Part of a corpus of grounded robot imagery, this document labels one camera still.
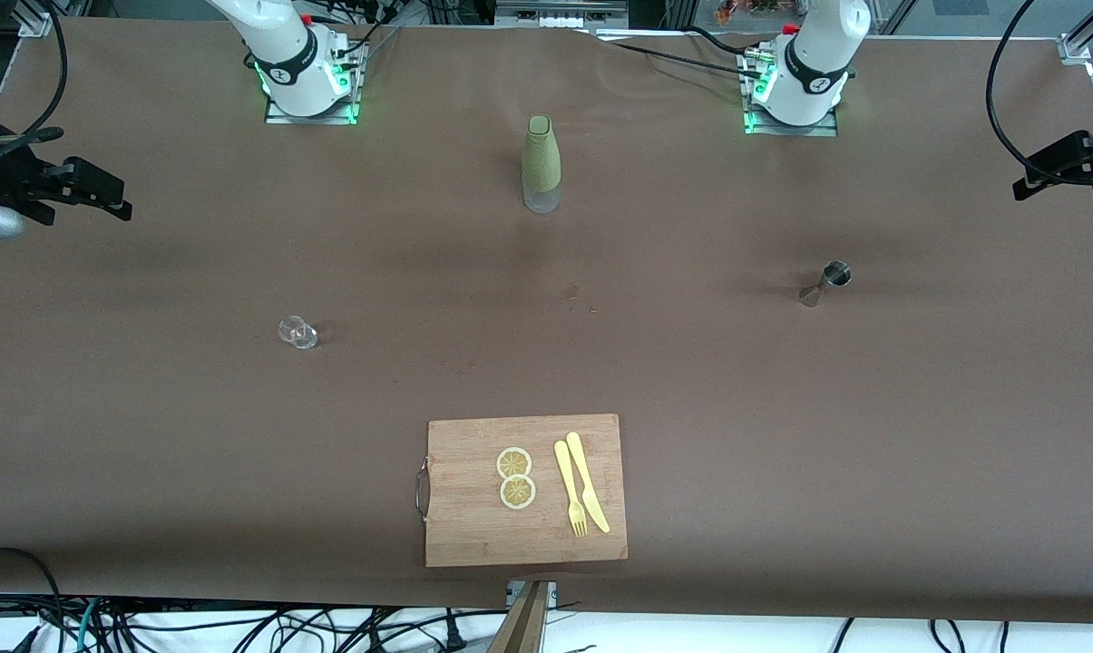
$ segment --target white floor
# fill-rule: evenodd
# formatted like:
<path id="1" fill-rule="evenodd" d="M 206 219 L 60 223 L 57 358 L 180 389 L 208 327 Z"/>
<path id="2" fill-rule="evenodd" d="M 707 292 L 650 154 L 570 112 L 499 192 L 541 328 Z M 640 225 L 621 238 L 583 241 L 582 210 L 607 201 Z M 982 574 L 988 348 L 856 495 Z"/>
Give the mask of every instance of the white floor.
<path id="1" fill-rule="evenodd" d="M 398 614 L 397 621 L 414 621 L 443 615 L 442 608 L 413 608 Z M 314 613 L 302 611 L 306 618 Z M 336 623 L 354 627 L 367 616 L 367 610 L 333 613 Z M 213 621 L 251 619 L 268 613 L 165 613 L 142 616 L 139 625 L 174 627 L 177 625 L 213 623 Z M 595 645 L 593 653 L 831 653 L 842 619 L 802 617 L 707 617 L 674 615 L 621 615 L 557 613 L 546 627 L 542 653 L 572 653 Z M 463 617 L 459 619 L 461 635 L 469 640 L 496 632 L 501 616 Z M 0 651 L 13 649 L 28 629 L 33 617 L 0 618 Z M 992 621 L 957 621 L 967 653 L 998 653 L 999 623 Z M 197 652 L 230 653 L 250 629 L 238 625 L 189 632 L 137 631 L 140 640 L 157 653 Z M 265 629 L 251 648 L 263 653 L 274 649 L 272 628 Z M 444 640 L 444 625 L 431 625 L 427 633 Z M 57 650 L 57 631 L 44 628 L 33 653 Z M 947 625 L 941 623 L 941 637 L 956 653 L 956 641 Z M 363 652 L 362 645 L 357 651 Z M 390 653 L 438 651 L 430 637 L 420 632 L 397 638 L 386 649 Z M 73 641 L 66 651 L 74 650 Z M 296 637 L 289 641 L 284 653 L 331 652 L 331 637 Z M 1093 653 L 1093 625 L 1082 623 L 1013 623 L 1007 653 Z M 857 619 L 845 638 L 842 653 L 912 652 L 939 653 L 929 635 L 927 621 L 916 619 Z"/>

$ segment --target clear glass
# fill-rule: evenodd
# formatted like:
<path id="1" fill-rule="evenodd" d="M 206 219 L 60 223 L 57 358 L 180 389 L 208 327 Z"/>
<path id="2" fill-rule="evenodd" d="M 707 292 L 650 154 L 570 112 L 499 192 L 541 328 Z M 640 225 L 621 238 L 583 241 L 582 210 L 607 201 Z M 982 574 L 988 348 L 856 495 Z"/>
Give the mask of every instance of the clear glass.
<path id="1" fill-rule="evenodd" d="M 521 197 L 525 199 L 528 210 L 532 210 L 538 214 L 545 214 L 545 212 L 556 210 L 557 205 L 563 201 L 563 186 L 560 183 L 554 189 L 546 190 L 543 194 L 541 190 L 534 190 L 522 183 Z"/>
<path id="2" fill-rule="evenodd" d="M 280 322 L 280 339 L 294 348 L 306 350 L 317 346 L 317 329 L 298 315 L 289 315 Z"/>

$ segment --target fork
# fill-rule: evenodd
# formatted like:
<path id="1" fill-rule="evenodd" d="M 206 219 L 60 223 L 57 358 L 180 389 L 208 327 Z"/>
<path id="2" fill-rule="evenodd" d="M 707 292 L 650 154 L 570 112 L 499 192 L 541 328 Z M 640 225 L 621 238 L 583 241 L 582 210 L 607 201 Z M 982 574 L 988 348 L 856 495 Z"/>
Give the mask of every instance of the fork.
<path id="1" fill-rule="evenodd" d="M 571 505 L 566 509 L 571 517 L 571 529 L 574 529 L 575 537 L 586 537 L 587 512 L 578 503 L 578 493 L 574 491 L 574 470 L 571 468 L 571 450 L 567 450 L 566 441 L 554 443 L 554 458 L 557 458 L 557 467 L 563 471 L 566 493 L 571 495 Z"/>

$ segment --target metal jigger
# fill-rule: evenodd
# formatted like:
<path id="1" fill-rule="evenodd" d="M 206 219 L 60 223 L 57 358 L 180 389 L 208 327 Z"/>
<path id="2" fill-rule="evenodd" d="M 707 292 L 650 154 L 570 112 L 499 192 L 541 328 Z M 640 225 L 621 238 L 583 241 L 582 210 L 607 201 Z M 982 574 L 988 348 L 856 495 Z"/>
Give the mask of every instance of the metal jigger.
<path id="1" fill-rule="evenodd" d="M 842 260 L 831 261 L 824 266 L 824 272 L 820 276 L 820 282 L 800 290 L 800 303 L 813 308 L 820 303 L 820 295 L 827 289 L 839 289 L 847 285 L 853 280 L 853 271 L 848 264 Z"/>

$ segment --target black cable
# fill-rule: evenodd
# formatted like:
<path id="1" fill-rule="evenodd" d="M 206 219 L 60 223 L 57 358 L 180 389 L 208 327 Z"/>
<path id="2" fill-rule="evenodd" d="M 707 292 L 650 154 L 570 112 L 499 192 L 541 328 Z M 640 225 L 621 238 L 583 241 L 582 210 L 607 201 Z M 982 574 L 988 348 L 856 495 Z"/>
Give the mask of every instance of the black cable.
<path id="1" fill-rule="evenodd" d="M 60 37 L 60 43 L 61 43 L 61 32 L 58 33 L 58 37 Z M 45 565 L 45 563 L 39 560 L 39 558 L 37 558 L 37 555 L 33 555 L 28 550 L 15 549 L 12 546 L 0 546 L 0 553 L 17 555 L 20 558 L 25 558 L 28 561 L 35 563 L 35 567 L 39 568 L 42 578 L 45 578 L 45 582 L 47 582 L 47 584 L 49 584 L 50 586 L 50 594 L 54 595 L 54 608 L 56 608 L 56 616 L 58 618 L 58 623 L 60 625 L 60 627 L 61 625 L 64 625 L 67 617 L 66 613 L 61 610 L 61 592 L 58 592 L 58 582 L 54 580 L 54 574 L 50 573 L 49 568 L 47 568 L 47 565 Z M 67 641 L 66 637 L 61 635 L 58 637 L 58 653 L 61 653 L 61 651 L 63 651 L 63 645 L 66 644 L 66 641 Z"/>
<path id="2" fill-rule="evenodd" d="M 115 621 L 111 620 L 110 625 L 111 625 L 111 627 L 115 627 Z M 122 653 L 122 640 L 119 640 L 119 629 L 118 628 L 111 628 L 110 629 L 110 637 L 108 638 L 108 640 L 115 642 L 115 653 Z"/>
<path id="3" fill-rule="evenodd" d="M 290 630 L 293 631 L 292 634 L 284 635 L 284 632 Z M 305 627 L 292 627 L 292 625 L 287 623 L 281 623 L 280 627 L 277 627 L 277 629 L 272 631 L 272 638 L 268 642 L 268 652 L 284 652 L 284 644 L 287 644 L 289 640 L 292 640 L 292 638 L 296 637 L 298 633 L 309 634 L 310 637 L 317 638 L 317 640 L 321 642 L 321 653 L 325 653 L 325 638 L 321 637 L 321 633 L 313 632 L 309 629 L 305 629 Z M 280 645 L 275 644 L 275 635 L 278 634 L 280 635 Z"/>
<path id="4" fill-rule="evenodd" d="M 845 645 L 845 635 L 848 634 L 848 629 L 853 628 L 853 620 L 856 617 L 849 617 L 848 619 L 845 619 L 845 623 L 841 626 L 839 632 L 836 633 L 836 641 L 835 644 L 833 644 L 832 653 L 839 653 L 841 646 Z"/>
<path id="5" fill-rule="evenodd" d="M 265 617 L 259 619 L 238 619 L 235 621 L 219 621 L 219 623 L 198 623 L 193 627 L 141 627 L 140 625 L 132 625 L 132 629 L 144 629 L 145 631 L 157 631 L 157 632 L 185 632 L 192 631 L 192 629 L 218 629 L 223 627 L 243 627 L 248 623 L 259 623 L 263 621 Z"/>
<path id="6" fill-rule="evenodd" d="M 949 628 L 953 629 L 953 637 L 957 638 L 957 653 L 965 653 L 965 641 L 962 640 L 962 631 L 957 629 L 957 621 L 952 619 L 945 619 L 949 621 Z M 929 634 L 932 635 L 932 640 L 937 642 L 937 645 L 941 648 L 944 653 L 953 653 L 945 645 L 944 641 L 941 641 L 941 637 L 937 634 L 937 619 L 929 619 Z"/>
<path id="7" fill-rule="evenodd" d="M 58 42 L 58 83 L 54 88 L 54 98 L 50 98 L 50 103 L 47 104 L 45 110 L 42 115 L 37 117 L 35 123 L 32 123 L 30 127 L 26 128 L 26 132 L 37 131 L 45 121 L 50 119 L 54 115 L 54 110 L 58 108 L 58 103 L 61 102 L 61 93 L 67 90 L 67 74 L 68 74 L 68 63 L 67 63 L 67 38 L 61 33 L 61 21 L 58 20 L 58 12 L 54 11 L 54 3 L 50 1 L 43 2 L 42 8 L 45 12 L 50 15 L 51 22 L 54 22 L 54 36 Z"/>
<path id="8" fill-rule="evenodd" d="M 689 59 L 686 57 L 680 57 L 679 55 L 671 55 L 668 53 L 659 53 L 659 50 L 649 50 L 646 48 L 638 48 L 637 45 L 626 45 L 626 43 L 620 43 L 618 40 L 610 42 L 611 45 L 618 45 L 620 48 L 626 50 L 634 50 L 634 53 L 643 53 L 644 55 L 651 55 L 655 57 L 661 57 L 663 59 L 670 59 L 671 61 L 679 61 L 684 63 L 691 63 L 694 67 L 705 67 L 705 69 L 721 70 L 732 74 L 739 74 L 741 77 L 759 78 L 760 73 L 757 71 L 751 70 L 740 70 L 737 67 L 721 67 L 719 63 L 710 63 L 707 61 L 697 61 L 696 59 Z"/>
<path id="9" fill-rule="evenodd" d="M 458 619 L 454 616 L 454 610 L 445 609 L 445 650 L 446 653 L 457 653 L 467 648 L 467 641 L 461 639 L 461 631 L 458 629 Z"/>
<path id="10" fill-rule="evenodd" d="M 336 8 L 340 8 L 340 12 L 343 12 L 345 16 L 349 18 L 348 24 L 356 24 L 356 18 L 354 16 L 355 8 L 349 8 L 349 4 L 344 0 L 305 0 L 309 4 L 317 4 L 318 8 L 325 8 L 325 11 L 332 15 L 336 13 Z M 368 16 L 361 13 L 361 18 L 368 22 Z"/>
<path id="11" fill-rule="evenodd" d="M 352 50 L 355 50 L 356 48 L 360 48 L 365 43 L 368 43 L 368 39 L 373 37 L 373 33 L 375 33 L 376 28 L 379 28 L 379 26 L 381 26 L 381 25 L 384 25 L 384 22 L 376 22 L 375 24 L 373 24 L 373 26 L 371 26 L 371 28 L 368 28 L 368 34 L 366 34 L 364 36 L 364 38 L 361 38 L 361 40 L 356 40 L 355 45 L 352 45 L 346 50 L 338 50 L 338 54 L 336 54 L 336 56 L 343 57 L 343 56 L 348 55 L 349 53 L 352 53 Z"/>
<path id="12" fill-rule="evenodd" d="M 460 617 L 477 617 L 481 615 L 505 615 L 505 614 L 506 614 L 505 610 L 474 610 L 471 613 L 458 613 L 456 614 L 456 616 L 460 618 Z M 427 627 L 427 625 L 430 623 L 437 623 L 437 621 L 444 621 L 446 619 L 448 619 L 448 617 L 442 616 L 442 617 L 434 617 L 432 619 L 425 619 L 424 621 L 418 621 L 416 623 L 409 623 L 404 629 L 401 629 L 401 631 L 398 631 L 396 633 L 392 633 L 384 638 L 384 640 L 381 640 L 380 642 L 380 646 L 384 648 L 385 644 L 388 644 L 389 640 L 396 640 L 398 637 L 401 637 L 402 634 L 406 634 L 408 632 L 413 632 L 415 629 L 421 629 L 421 627 Z"/>
<path id="13" fill-rule="evenodd" d="M 728 43 L 717 39 L 716 35 L 707 32 L 707 30 L 704 30 L 700 25 L 689 24 L 684 26 L 684 28 L 680 28 L 680 32 L 694 32 L 695 34 L 706 38 L 708 42 L 712 42 L 712 45 L 715 45 L 716 48 L 725 50 L 725 53 L 731 53 L 732 55 L 743 55 L 743 51 L 747 50 L 747 48 L 752 48 L 752 45 L 747 46 L 747 48 L 733 48 L 728 45 Z"/>
<path id="14" fill-rule="evenodd" d="M 308 628 L 308 625 L 313 623 L 313 621 L 315 621 L 315 620 L 321 618 L 322 616 L 327 615 L 327 613 L 328 613 L 328 610 L 321 610 L 319 613 L 316 613 L 312 617 L 308 617 L 307 619 L 303 620 L 302 623 L 297 625 L 296 627 L 289 627 L 289 625 L 281 625 L 281 627 L 279 627 L 277 629 L 278 632 L 280 632 L 282 629 L 290 629 L 292 631 L 292 633 L 291 634 L 284 634 L 284 633 L 281 632 L 281 635 L 280 635 L 280 645 L 277 645 L 275 650 L 272 649 L 272 644 L 271 644 L 271 642 L 269 642 L 269 653 L 281 653 L 284 650 L 284 645 L 289 644 L 289 641 L 292 640 L 293 637 L 296 637 L 301 632 L 309 632 L 310 634 L 317 634 L 317 633 L 314 633 L 312 631 L 306 631 L 306 628 Z M 322 638 L 321 638 L 321 650 L 325 650 L 325 640 Z"/>
<path id="15" fill-rule="evenodd" d="M 1001 39 L 998 40 L 998 48 L 994 50 L 994 59 L 989 61 L 989 74 L 986 74 L 985 80 L 985 108 L 986 114 L 989 116 L 989 127 L 994 129 L 995 136 L 998 137 L 998 141 L 1006 147 L 1006 150 L 1013 154 L 1014 159 L 1018 160 L 1026 170 L 1033 173 L 1043 175 L 1044 178 L 1054 183 L 1068 183 L 1072 186 L 1093 186 L 1093 178 L 1068 178 L 1061 177 L 1059 174 L 1048 173 L 1048 171 L 1042 170 L 1039 166 L 1035 165 L 1034 162 L 1023 154 L 1018 145 L 1014 145 L 1014 141 L 1010 140 L 1010 137 L 1006 136 L 1006 130 L 1001 128 L 1001 123 L 998 120 L 998 109 L 994 105 L 994 82 L 998 73 L 998 62 L 1001 61 L 1001 54 L 1006 53 L 1006 46 L 1010 43 L 1010 37 L 1014 34 L 1014 28 L 1018 26 L 1019 22 L 1022 21 L 1022 16 L 1026 15 L 1026 10 L 1034 4 L 1034 0 L 1025 0 L 1018 12 L 1014 12 L 1014 18 L 1010 19 L 1010 25 L 1007 26 L 1006 33 L 1001 35 Z"/>
<path id="16" fill-rule="evenodd" d="M 58 13 L 54 9 L 52 2 L 43 2 L 42 8 L 50 15 L 50 20 L 54 24 L 54 35 L 56 35 L 56 40 L 58 43 L 58 83 L 54 88 L 54 96 L 50 98 L 50 103 L 47 107 L 42 110 L 39 117 L 36 117 L 35 123 L 32 123 L 26 131 L 22 136 L 16 138 L 14 141 L 10 141 L 5 145 L 0 145 L 0 158 L 5 156 L 10 152 L 26 145 L 34 141 L 39 132 L 39 128 L 45 124 L 46 120 L 54 115 L 54 110 L 58 108 L 58 103 L 61 102 L 61 95 L 67 90 L 67 77 L 69 74 L 69 66 L 67 58 L 67 38 L 61 33 L 61 21 L 58 20 Z"/>
<path id="17" fill-rule="evenodd" d="M 252 644 L 252 642 L 256 641 L 256 638 L 259 638 L 259 633 L 263 632 L 263 629 L 267 629 L 269 625 L 272 623 L 272 621 L 280 619 L 280 616 L 284 615 L 284 613 L 287 613 L 287 610 L 277 610 L 273 611 L 268 617 L 263 617 L 263 619 L 260 619 L 259 623 L 256 623 L 255 627 L 252 627 L 250 631 L 248 631 L 248 634 L 245 634 L 243 637 L 243 640 L 239 640 L 237 642 L 236 648 L 232 649 L 232 653 L 244 653 L 245 651 L 247 651 L 248 648 L 250 648 L 250 645 Z"/>
<path id="18" fill-rule="evenodd" d="M 421 628 L 421 627 L 418 627 L 418 630 L 419 630 L 419 631 L 421 631 L 421 634 L 422 634 L 422 635 L 425 635 L 425 637 L 430 638 L 430 640 L 433 640 L 433 641 L 434 641 L 434 644 L 436 644 L 436 645 L 437 645 L 437 649 L 438 649 L 438 650 L 439 650 L 439 651 L 440 651 L 442 653 L 448 653 L 448 651 L 450 650 L 450 648 L 448 648 L 448 645 L 444 645 L 444 644 L 442 644 L 442 640 L 437 640 L 437 638 L 435 638 L 434 635 L 431 635 L 431 634 L 430 634 L 430 632 L 428 632 L 428 631 L 426 631 L 426 629 L 423 629 L 423 628 Z"/>
<path id="19" fill-rule="evenodd" d="M 296 617 L 293 615 L 285 615 L 284 619 L 287 619 L 290 621 L 296 621 L 297 623 L 305 623 L 305 620 L 301 619 L 301 617 Z M 329 617 L 328 620 L 329 625 L 327 625 L 327 627 L 325 623 L 314 623 L 313 628 L 322 629 L 322 631 L 328 631 L 333 634 L 352 634 L 355 632 L 360 632 L 360 628 L 363 627 L 363 623 L 356 625 L 356 627 L 339 627 L 338 625 L 336 625 L 334 621 L 332 621 L 331 616 Z"/>
<path id="20" fill-rule="evenodd" d="M 124 635 L 127 639 L 127 648 L 131 649 L 131 653 L 137 653 L 136 645 L 139 645 L 139 648 L 143 649 L 148 653 L 157 653 L 155 649 L 145 644 L 143 640 L 139 640 L 139 637 L 137 637 L 136 632 L 132 631 L 131 621 L 129 621 L 129 617 L 126 614 L 118 613 L 118 623 L 116 625 L 116 628 L 122 629 Z"/>
<path id="21" fill-rule="evenodd" d="M 338 648 L 338 645 L 340 644 L 340 638 L 338 637 L 338 633 L 336 633 L 336 621 L 332 620 L 332 614 L 331 613 L 329 613 L 329 614 L 327 614 L 325 616 L 326 616 L 326 618 L 329 621 L 329 627 L 332 629 L 332 651 L 334 652 L 336 648 Z"/>
<path id="22" fill-rule="evenodd" d="M 110 651 L 110 638 L 108 637 L 106 623 L 103 623 L 103 613 L 99 611 L 98 605 L 95 605 L 95 609 L 91 613 L 90 623 L 86 623 L 86 632 L 94 637 L 94 649 L 96 651 Z M 78 643 L 78 632 L 74 633 L 74 642 Z M 90 648 L 84 644 L 84 650 L 90 651 Z"/>
<path id="23" fill-rule="evenodd" d="M 345 638 L 343 642 L 340 642 L 340 646 L 334 653 L 352 651 L 365 637 L 379 628 L 385 619 L 389 619 L 389 617 L 396 615 L 398 611 L 400 611 L 400 608 L 373 608 L 373 613 L 368 616 L 368 619 L 365 619 L 355 632 Z"/>
<path id="24" fill-rule="evenodd" d="M 421 3 L 426 5 L 426 8 L 434 9 L 435 11 L 445 12 L 447 19 L 451 13 L 456 13 L 456 11 L 461 8 L 461 3 L 450 4 L 450 0 L 442 0 L 440 8 L 438 8 L 437 4 L 433 4 L 430 0 L 421 0 Z"/>

